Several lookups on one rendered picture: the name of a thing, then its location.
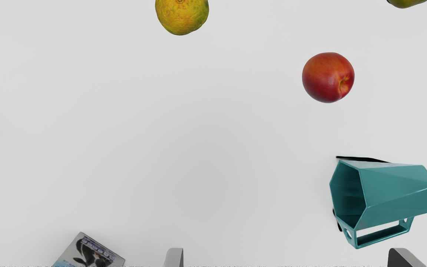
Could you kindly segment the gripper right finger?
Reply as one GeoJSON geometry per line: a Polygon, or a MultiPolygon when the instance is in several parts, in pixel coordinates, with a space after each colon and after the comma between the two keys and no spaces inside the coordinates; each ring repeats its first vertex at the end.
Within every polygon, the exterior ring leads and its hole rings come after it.
{"type": "Polygon", "coordinates": [[[388,251],[388,267],[427,267],[410,250],[393,247],[388,251]]]}

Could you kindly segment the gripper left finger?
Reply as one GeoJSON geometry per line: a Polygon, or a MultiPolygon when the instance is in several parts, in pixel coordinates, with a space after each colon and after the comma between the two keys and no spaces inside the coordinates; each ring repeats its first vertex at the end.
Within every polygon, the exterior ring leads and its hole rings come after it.
{"type": "Polygon", "coordinates": [[[184,267],[183,248],[172,247],[167,250],[164,267],[184,267]]]}

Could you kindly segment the teal faceted mug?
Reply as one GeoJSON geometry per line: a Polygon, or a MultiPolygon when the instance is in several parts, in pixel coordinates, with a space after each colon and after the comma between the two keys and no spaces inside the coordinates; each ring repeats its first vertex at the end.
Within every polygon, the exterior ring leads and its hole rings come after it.
{"type": "Polygon", "coordinates": [[[380,159],[337,156],[329,186],[333,214],[355,249],[410,231],[427,214],[427,169],[380,159]]]}

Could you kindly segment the printed grey carton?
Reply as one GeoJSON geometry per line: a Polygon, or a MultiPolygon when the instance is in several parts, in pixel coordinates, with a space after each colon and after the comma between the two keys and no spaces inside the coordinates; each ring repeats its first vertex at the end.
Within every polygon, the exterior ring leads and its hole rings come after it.
{"type": "Polygon", "coordinates": [[[125,258],[79,232],[52,267],[124,267],[125,258]]]}

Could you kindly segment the red apple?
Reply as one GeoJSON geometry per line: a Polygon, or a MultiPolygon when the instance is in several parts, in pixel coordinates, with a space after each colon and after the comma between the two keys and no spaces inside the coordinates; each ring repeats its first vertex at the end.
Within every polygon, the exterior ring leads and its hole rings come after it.
{"type": "Polygon", "coordinates": [[[306,93],[316,101],[334,103],[345,98],[354,85],[355,71],[344,56],[335,52],[312,56],[302,70],[306,93]]]}

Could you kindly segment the yellow-green orange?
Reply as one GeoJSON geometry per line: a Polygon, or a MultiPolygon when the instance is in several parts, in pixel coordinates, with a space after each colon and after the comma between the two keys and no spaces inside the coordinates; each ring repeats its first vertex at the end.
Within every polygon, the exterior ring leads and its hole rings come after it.
{"type": "Polygon", "coordinates": [[[161,25],[171,34],[183,36],[205,24],[209,15],[208,0],[155,0],[161,25]]]}

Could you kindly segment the green pear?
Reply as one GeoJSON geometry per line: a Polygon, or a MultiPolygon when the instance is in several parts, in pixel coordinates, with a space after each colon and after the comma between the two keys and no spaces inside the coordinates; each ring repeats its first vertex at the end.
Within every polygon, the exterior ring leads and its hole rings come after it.
{"type": "Polygon", "coordinates": [[[399,9],[406,9],[415,5],[422,4],[427,0],[386,0],[389,4],[399,9]]]}

